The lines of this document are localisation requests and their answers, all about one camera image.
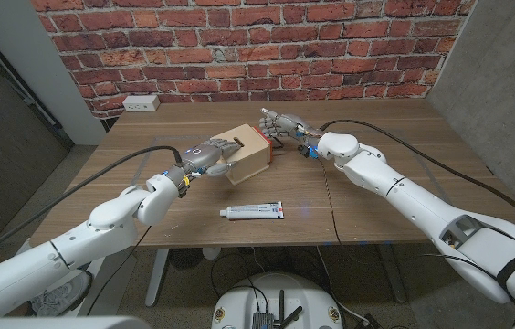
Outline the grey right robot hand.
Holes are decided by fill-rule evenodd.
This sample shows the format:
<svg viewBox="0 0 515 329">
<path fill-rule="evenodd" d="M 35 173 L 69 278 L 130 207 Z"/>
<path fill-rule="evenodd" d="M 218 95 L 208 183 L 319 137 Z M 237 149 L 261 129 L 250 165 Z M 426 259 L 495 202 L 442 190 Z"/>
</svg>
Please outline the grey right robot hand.
<svg viewBox="0 0 515 329">
<path fill-rule="evenodd" d="M 259 129 L 267 137 L 290 137 L 303 144 L 317 145 L 324 135 L 322 130 L 294 114 L 278 114 L 266 108 L 261 112 L 263 118 L 259 120 Z"/>
</svg>

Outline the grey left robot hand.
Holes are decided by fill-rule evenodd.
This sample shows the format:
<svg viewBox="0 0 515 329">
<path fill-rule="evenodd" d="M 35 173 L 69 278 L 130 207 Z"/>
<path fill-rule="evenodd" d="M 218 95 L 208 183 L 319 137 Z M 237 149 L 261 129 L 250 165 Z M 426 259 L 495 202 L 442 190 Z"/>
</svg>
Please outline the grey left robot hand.
<svg viewBox="0 0 515 329">
<path fill-rule="evenodd" d="M 221 157 L 227 159 L 240 148 L 238 143 L 224 139 L 204 141 L 184 152 L 182 163 L 171 166 L 166 176 L 178 185 L 186 175 L 194 172 L 208 176 L 224 175 L 236 165 L 236 161 L 222 164 L 218 161 Z"/>
</svg>

